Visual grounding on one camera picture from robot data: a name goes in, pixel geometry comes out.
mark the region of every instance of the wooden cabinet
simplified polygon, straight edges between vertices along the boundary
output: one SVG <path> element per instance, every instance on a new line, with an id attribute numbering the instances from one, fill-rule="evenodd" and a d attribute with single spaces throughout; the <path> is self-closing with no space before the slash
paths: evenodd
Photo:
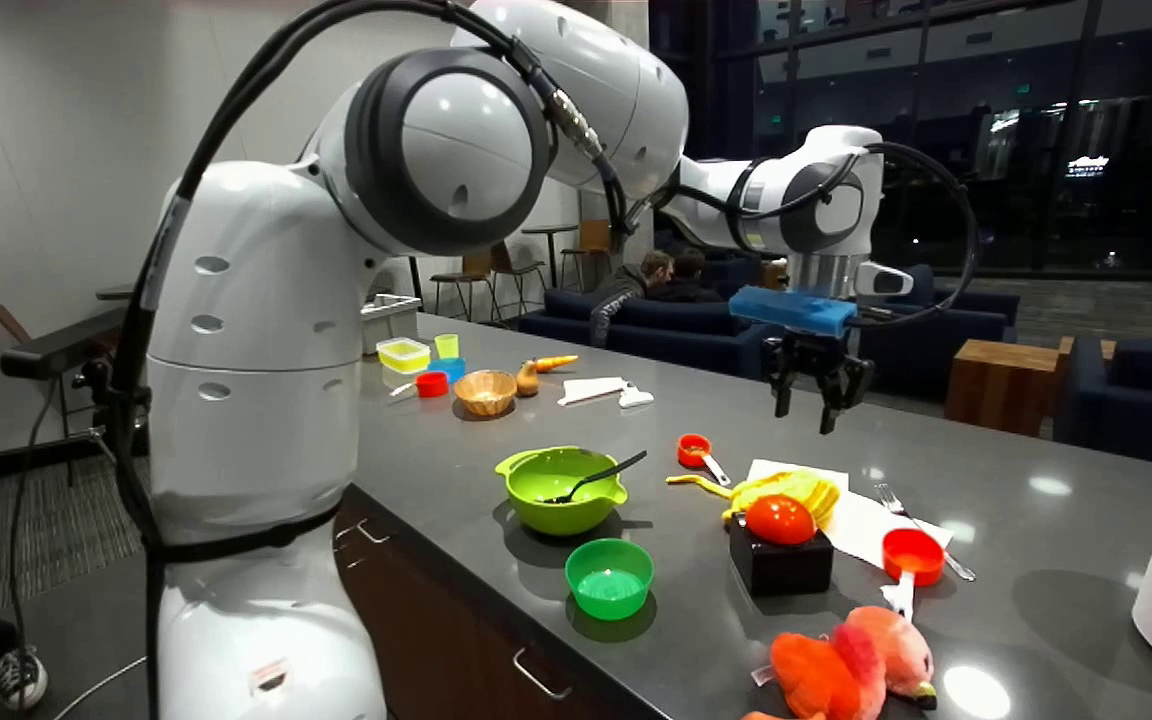
<path id="1" fill-rule="evenodd" d="M 396 720 L 653 714 L 355 488 L 336 517 L 336 569 Z"/>

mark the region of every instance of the table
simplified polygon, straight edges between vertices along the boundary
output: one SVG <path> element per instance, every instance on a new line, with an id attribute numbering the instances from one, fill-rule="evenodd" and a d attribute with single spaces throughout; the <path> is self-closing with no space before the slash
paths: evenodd
<path id="1" fill-rule="evenodd" d="M 540 228 L 523 228 L 523 236 L 545 236 L 545 250 L 549 250 L 549 289 L 562 289 L 562 259 L 552 247 L 557 232 L 578 232 L 578 224 L 540 224 Z"/>
<path id="2" fill-rule="evenodd" d="M 749 672 L 777 630 L 829 630 L 841 612 L 882 602 L 878 569 L 837 557 L 826 595 L 753 599 L 721 537 L 721 502 L 695 488 L 663 488 L 674 439 L 710 430 L 730 471 L 749 458 L 841 469 L 856 493 L 878 477 L 909 512 L 958 527 L 958 557 L 977 582 L 943 580 L 917 602 L 938 647 L 938 720 L 1140 720 L 1152 714 L 1152 652 L 1131 630 L 1131 577 L 1152 550 L 1152 462 L 1033 435 L 947 425 L 942 414 L 859 405 L 831 435 L 818 430 L 821 394 L 798 393 L 790 420 L 756 378 L 694 373 L 603 347 L 418 320 L 419 334 L 461 332 L 473 366 L 516 366 L 540 352 L 578 352 L 566 375 L 630 375 L 656 398 L 557 405 L 562 375 L 499 420 L 455 420 L 444 398 L 392 398 L 380 366 L 363 373 L 361 488 L 419 530 L 449 564 L 476 577 L 535 634 L 566 642 L 661 714 L 730 720 L 777 709 Z M 653 612 L 630 626 L 574 619 L 568 542 L 516 527 L 498 462 L 522 448 L 589 443 L 611 457 L 648 448 L 625 480 L 620 530 L 656 559 Z"/>
<path id="3" fill-rule="evenodd" d="M 1038 435 L 1053 414 L 1060 352 L 965 339 L 953 354 L 943 414 Z"/>

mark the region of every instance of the couch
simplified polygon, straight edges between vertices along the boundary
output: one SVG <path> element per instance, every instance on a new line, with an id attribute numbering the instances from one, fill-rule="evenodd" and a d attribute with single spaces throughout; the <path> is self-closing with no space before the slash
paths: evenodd
<path id="1" fill-rule="evenodd" d="M 947 293 L 932 289 L 883 302 L 889 316 L 917 316 L 942 302 Z M 953 354 L 965 339 L 1013 339 L 1019 297 L 965 293 L 953 306 L 900 324 L 865 324 L 859 354 L 878 363 L 871 386 L 893 394 L 943 398 Z"/>
<path id="2" fill-rule="evenodd" d="M 1053 435 L 1152 458 L 1152 339 L 1115 339 L 1105 358 L 1101 339 L 1077 334 Z"/>
<path id="3" fill-rule="evenodd" d="M 522 332 L 589 343 L 594 297 L 545 293 L 545 306 L 516 320 Z M 774 324 L 730 316 L 730 302 L 630 300 L 609 332 L 609 347 L 667 363 L 764 375 L 764 334 Z"/>

